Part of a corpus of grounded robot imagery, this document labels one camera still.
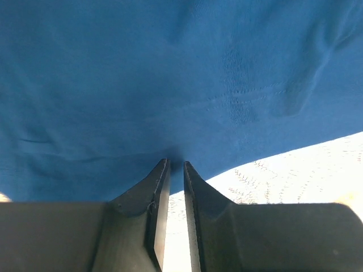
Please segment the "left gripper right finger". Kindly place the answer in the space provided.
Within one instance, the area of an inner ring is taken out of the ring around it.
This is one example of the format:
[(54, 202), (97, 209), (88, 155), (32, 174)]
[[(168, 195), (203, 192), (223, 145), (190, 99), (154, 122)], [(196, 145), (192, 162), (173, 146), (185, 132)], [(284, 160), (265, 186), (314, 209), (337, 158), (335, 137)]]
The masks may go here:
[(184, 163), (193, 271), (361, 271), (362, 221), (338, 203), (237, 204)]

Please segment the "dark blue t shirt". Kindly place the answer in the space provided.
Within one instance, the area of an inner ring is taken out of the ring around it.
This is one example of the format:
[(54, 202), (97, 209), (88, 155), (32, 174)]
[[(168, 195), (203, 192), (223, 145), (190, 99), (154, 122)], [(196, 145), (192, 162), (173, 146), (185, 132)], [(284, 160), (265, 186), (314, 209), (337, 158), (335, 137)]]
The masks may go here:
[(2, 1), (1, 192), (104, 201), (362, 131), (361, 1)]

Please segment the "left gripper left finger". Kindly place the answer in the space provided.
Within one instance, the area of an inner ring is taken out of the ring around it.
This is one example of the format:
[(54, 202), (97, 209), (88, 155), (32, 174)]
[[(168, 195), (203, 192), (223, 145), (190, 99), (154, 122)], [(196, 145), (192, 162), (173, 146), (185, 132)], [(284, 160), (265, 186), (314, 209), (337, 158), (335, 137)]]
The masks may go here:
[(109, 202), (1, 203), (2, 271), (161, 271), (170, 161)]

